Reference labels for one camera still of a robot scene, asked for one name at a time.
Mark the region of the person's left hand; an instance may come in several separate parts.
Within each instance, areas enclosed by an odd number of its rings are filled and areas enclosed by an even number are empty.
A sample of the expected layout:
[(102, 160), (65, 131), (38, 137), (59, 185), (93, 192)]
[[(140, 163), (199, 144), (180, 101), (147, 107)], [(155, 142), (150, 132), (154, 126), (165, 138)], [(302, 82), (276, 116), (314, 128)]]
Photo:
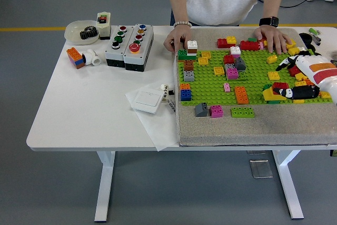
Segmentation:
[(269, 25), (261, 25), (256, 28), (254, 31), (254, 36), (261, 40), (263, 37), (266, 38), (267, 41), (267, 49), (270, 53), (274, 51), (277, 55), (287, 52), (286, 45), (291, 44), (291, 38), (286, 34), (283, 34), (276, 27)]

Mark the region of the person's right hand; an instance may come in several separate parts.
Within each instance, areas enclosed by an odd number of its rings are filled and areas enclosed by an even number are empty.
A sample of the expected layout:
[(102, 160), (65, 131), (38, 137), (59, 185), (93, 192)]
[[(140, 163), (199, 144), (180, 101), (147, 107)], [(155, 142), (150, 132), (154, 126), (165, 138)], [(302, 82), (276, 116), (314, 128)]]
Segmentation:
[(187, 48), (187, 42), (191, 40), (191, 28), (188, 25), (177, 25), (166, 37), (163, 45), (171, 53), (177, 53), (183, 43)]

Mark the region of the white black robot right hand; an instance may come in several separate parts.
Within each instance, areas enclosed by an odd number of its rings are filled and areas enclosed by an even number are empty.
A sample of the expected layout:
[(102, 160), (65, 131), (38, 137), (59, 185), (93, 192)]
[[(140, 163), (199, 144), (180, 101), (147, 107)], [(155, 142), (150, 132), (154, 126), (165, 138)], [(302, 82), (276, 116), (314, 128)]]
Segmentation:
[(284, 59), (277, 71), (296, 65), (313, 85), (288, 89), (274, 88), (273, 92), (292, 100), (314, 99), (320, 92), (328, 92), (336, 104), (336, 66), (324, 56), (295, 55)]

